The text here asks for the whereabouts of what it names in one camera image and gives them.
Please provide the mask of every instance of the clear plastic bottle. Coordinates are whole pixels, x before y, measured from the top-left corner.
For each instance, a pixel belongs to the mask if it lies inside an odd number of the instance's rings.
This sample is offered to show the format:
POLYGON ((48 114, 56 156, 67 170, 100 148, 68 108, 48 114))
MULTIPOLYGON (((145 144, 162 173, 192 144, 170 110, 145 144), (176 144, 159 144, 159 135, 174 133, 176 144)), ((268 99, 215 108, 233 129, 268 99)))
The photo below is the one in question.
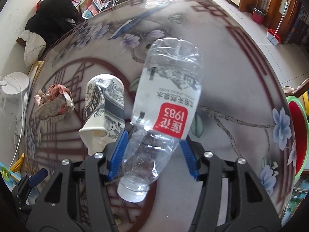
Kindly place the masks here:
POLYGON ((150 47, 133 108, 132 124, 137 130, 127 145, 122 162, 124 176, 117 189, 126 201, 145 198, 149 185, 187 136, 201 93, 202 69, 200 52, 187 41, 164 38, 150 47), (163 105, 169 107, 163 109, 158 121, 163 105))

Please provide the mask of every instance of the red logo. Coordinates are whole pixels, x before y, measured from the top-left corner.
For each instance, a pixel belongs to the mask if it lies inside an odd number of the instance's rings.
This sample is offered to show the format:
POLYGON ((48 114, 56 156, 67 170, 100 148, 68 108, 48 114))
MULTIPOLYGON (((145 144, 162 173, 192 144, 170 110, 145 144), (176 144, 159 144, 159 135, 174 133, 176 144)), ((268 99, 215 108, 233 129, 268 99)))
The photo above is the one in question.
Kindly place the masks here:
POLYGON ((180 105, 164 103, 153 129, 175 138, 181 138, 188 110, 180 105))

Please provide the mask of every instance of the mop handle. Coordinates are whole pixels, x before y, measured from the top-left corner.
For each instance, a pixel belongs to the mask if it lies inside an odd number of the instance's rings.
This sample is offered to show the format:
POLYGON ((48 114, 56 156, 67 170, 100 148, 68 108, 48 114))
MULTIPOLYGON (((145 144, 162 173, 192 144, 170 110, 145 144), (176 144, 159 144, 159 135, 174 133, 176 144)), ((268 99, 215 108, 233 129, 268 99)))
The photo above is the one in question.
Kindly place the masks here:
POLYGON ((286 0, 285 8, 284 8, 284 11, 283 11, 283 15, 282 15, 282 18, 281 18, 281 20, 280 20, 280 22, 279 22, 279 25, 278 25, 277 29, 276 29, 276 32, 274 33, 274 35, 273 35, 273 37, 272 37, 273 39, 275 38, 275 36, 276 36, 277 33, 278 33, 278 30, 279 30, 279 28, 280 28, 280 26, 281 26, 281 23, 282 23, 282 21, 283 21, 283 18, 284 18, 284 16, 285 16, 286 11, 287 11, 288 5, 289 5, 289 0, 286 0))

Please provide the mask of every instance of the green rim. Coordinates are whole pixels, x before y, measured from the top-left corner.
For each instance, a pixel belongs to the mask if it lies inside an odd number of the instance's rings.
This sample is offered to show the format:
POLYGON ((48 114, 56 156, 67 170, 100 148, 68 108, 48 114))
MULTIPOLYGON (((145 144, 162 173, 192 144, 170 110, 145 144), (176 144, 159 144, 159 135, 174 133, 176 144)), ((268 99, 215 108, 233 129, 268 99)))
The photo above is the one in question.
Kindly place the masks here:
POLYGON ((302 115, 304 117, 305 123, 307 123, 307 125, 306 125, 306 130, 307 130, 307 150, 306 150, 306 155, 305 155, 304 161, 302 163, 302 167, 300 168, 298 174, 295 175, 295 180, 296 180, 301 175, 302 171, 304 170, 305 164, 307 162, 308 153, 309 153, 309 128, 308 128, 308 120, 307 120, 307 115, 305 113, 305 109, 302 106, 302 104, 300 103, 300 101, 298 100, 298 98, 296 98, 294 96, 288 96, 286 98, 286 100, 287 100, 288 104, 291 101, 294 101, 299 106, 300 110, 302 111, 302 115))

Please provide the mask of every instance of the bottle label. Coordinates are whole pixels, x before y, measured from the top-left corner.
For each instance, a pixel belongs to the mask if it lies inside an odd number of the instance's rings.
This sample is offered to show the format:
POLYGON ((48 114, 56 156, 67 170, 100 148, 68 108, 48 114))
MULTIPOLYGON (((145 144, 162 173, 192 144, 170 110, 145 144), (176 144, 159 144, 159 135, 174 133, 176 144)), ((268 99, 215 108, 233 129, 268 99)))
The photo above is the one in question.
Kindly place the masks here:
POLYGON ((163 68, 144 68, 131 123, 185 139, 200 92, 201 86, 188 75, 163 68))

